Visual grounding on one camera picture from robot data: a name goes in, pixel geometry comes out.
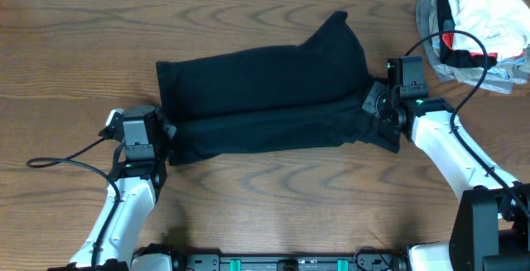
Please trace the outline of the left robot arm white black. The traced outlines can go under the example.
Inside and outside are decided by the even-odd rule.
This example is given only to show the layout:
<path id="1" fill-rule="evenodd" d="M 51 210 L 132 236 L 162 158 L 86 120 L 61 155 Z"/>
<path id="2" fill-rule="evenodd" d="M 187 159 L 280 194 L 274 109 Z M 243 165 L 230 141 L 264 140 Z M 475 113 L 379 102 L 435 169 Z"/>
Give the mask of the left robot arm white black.
<path id="1" fill-rule="evenodd" d="M 119 141 L 106 175 L 107 198 L 87 240 L 64 270 L 172 270 L 175 259 L 159 244 L 135 250 L 165 184 L 167 143 L 175 130 L 153 106 L 115 109 L 103 135 Z"/>

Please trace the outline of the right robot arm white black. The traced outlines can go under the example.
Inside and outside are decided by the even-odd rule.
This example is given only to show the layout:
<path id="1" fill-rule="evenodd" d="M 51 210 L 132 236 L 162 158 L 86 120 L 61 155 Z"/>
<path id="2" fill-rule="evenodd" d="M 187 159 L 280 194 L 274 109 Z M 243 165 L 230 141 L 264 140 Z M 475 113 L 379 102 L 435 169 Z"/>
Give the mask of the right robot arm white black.
<path id="1" fill-rule="evenodd" d="M 396 270 L 527 270 L 529 186 L 495 163 L 425 85 L 373 84 L 363 109 L 435 164 L 459 202 L 446 242 L 408 246 Z"/>

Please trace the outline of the black t-shirt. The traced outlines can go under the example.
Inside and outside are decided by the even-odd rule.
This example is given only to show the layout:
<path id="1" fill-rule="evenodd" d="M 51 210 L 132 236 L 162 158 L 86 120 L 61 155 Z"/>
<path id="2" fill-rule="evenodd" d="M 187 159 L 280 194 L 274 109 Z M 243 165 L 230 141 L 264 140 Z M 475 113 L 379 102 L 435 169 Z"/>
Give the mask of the black t-shirt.
<path id="1" fill-rule="evenodd" d="M 398 134 L 363 109 L 375 79 L 347 17 L 333 13 L 298 46 L 157 62 L 161 109 L 176 128 L 170 164 L 356 142 L 397 152 Z"/>

